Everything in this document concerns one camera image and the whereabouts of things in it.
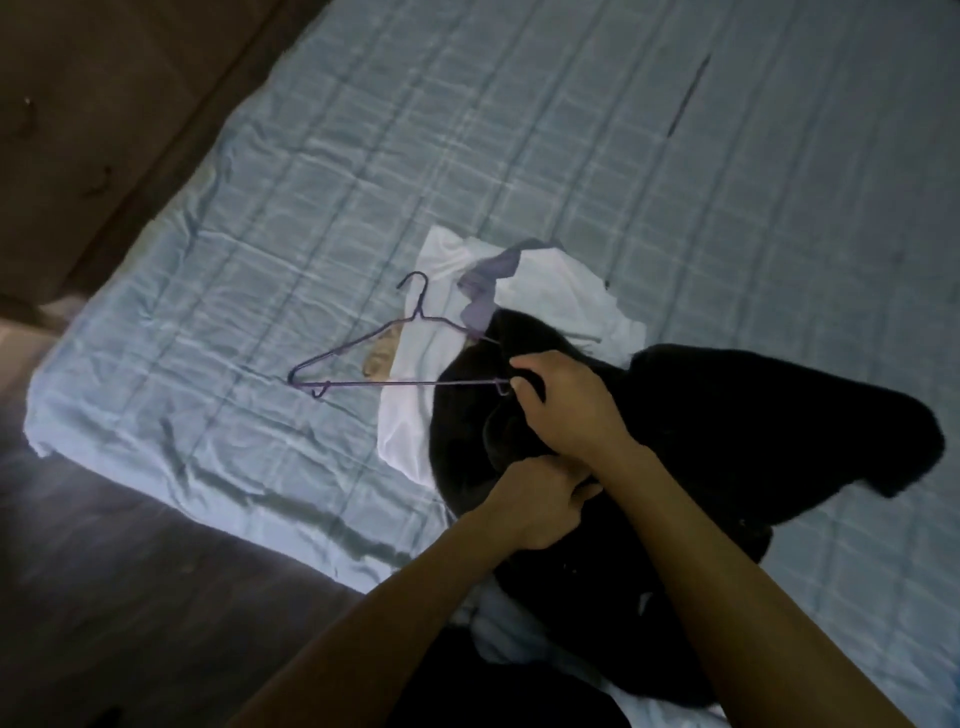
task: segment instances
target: black garment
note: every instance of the black garment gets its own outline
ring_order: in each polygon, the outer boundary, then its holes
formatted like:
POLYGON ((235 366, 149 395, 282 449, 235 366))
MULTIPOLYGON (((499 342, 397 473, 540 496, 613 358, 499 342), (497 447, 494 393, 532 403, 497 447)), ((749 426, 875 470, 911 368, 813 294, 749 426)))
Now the black garment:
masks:
MULTIPOLYGON (((511 356, 558 350, 587 363, 631 435, 756 562, 772 526, 855 480, 893 497, 943 454, 936 419, 913 398, 766 356, 657 345, 624 370, 509 310, 494 314, 487 335, 498 343, 465 349, 441 379, 524 376, 543 398, 540 378, 510 367, 511 356)), ((430 463, 457 516, 483 502, 510 463, 549 451, 512 393, 437 387, 430 463)), ((552 639, 623 690, 689 706, 715 701, 646 551, 606 494, 588 501, 568 536, 515 554, 495 575, 552 639), (644 594, 654 596, 639 615, 644 594)))
POLYGON ((609 695, 546 665, 491 665, 465 628, 433 642, 390 719, 399 726, 630 728, 609 695))

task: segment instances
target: dark floor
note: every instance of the dark floor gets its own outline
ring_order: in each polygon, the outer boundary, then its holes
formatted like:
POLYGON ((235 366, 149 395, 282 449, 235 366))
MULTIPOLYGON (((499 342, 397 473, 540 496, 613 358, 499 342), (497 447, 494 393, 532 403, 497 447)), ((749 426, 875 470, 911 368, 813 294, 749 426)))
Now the dark floor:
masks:
POLYGON ((356 598, 20 433, 0 395, 0 725, 222 725, 356 598))

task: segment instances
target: hand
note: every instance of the hand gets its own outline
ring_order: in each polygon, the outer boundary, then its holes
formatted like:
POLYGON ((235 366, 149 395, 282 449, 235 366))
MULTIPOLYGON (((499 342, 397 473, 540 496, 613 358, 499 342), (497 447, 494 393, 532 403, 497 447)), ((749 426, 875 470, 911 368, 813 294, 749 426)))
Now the hand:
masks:
POLYGON ((515 376, 510 384, 527 424, 551 449, 594 465, 609 448, 630 441, 613 397, 586 364, 560 352, 524 354, 510 363, 543 379, 546 402, 523 377, 515 376))
POLYGON ((504 535, 511 551, 547 548, 580 525, 584 502, 602 490, 599 483, 577 488, 588 475, 585 466, 556 455, 520 460, 473 513, 486 519, 488 533, 504 535))

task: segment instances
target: wire hanger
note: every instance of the wire hanger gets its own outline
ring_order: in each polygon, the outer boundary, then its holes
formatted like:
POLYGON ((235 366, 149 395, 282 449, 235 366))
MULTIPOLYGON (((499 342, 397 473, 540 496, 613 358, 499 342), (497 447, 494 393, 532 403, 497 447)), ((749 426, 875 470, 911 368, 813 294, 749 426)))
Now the wire hanger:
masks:
POLYGON ((314 364, 317 364, 324 359, 328 359, 331 356, 338 356, 343 352, 346 352, 349 349, 357 346, 358 344, 363 344, 365 341, 370 341, 371 339, 379 336, 381 333, 386 331, 388 328, 394 324, 409 324, 412 321, 417 319, 421 321, 433 321, 438 324, 446 324, 447 326, 454 327, 458 331, 469 336, 471 339, 476 339, 478 341, 489 341, 492 344, 499 345, 498 341, 493 341, 489 336, 485 336, 479 331, 475 331, 472 328, 462 327, 459 324, 454 324, 449 319, 443 316, 427 316, 423 313, 423 300, 426 298, 426 289, 430 285, 430 278, 423 271, 411 271, 408 273, 403 280, 396 285, 397 289, 402 288, 408 280, 413 276, 420 276, 423 279, 423 289, 420 291, 420 297, 417 298, 417 305, 414 306, 414 312, 409 316, 406 316, 402 319, 393 319, 392 321, 384 324, 382 327, 371 331, 368 334, 364 334, 358 339, 353 339, 352 341, 347 341, 345 344, 341 344, 335 349, 331 349, 329 352, 322 353, 318 356, 313 356, 306 361, 302 361, 296 367, 290 370, 290 373, 287 375, 287 384, 297 389, 309 390, 310 394, 313 395, 315 400, 318 400, 324 394, 326 390, 330 387, 409 387, 409 386, 426 386, 426 387, 437 387, 437 386, 469 386, 473 384, 493 384, 496 386, 496 391, 500 395, 506 395, 510 392, 510 380, 504 379, 502 377, 495 377, 492 379, 453 379, 450 381, 435 381, 435 380, 421 380, 421 379, 394 379, 387 381, 369 381, 367 379, 349 379, 345 381, 297 381, 297 373, 311 367, 314 364))

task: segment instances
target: light blue bedsheet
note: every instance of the light blue bedsheet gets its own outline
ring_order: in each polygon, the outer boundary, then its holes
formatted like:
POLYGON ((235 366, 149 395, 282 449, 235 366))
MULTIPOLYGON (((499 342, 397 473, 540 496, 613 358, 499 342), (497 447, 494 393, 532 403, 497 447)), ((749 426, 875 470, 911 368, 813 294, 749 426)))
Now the light blue bedsheet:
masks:
POLYGON ((935 409, 924 483, 849 488, 765 566, 914 720, 952 725, 958 39, 953 0, 337 0, 44 362, 27 433, 368 590, 443 506, 378 461, 377 390, 313 401, 287 370, 396 316, 434 223, 555 239, 653 341, 935 409))

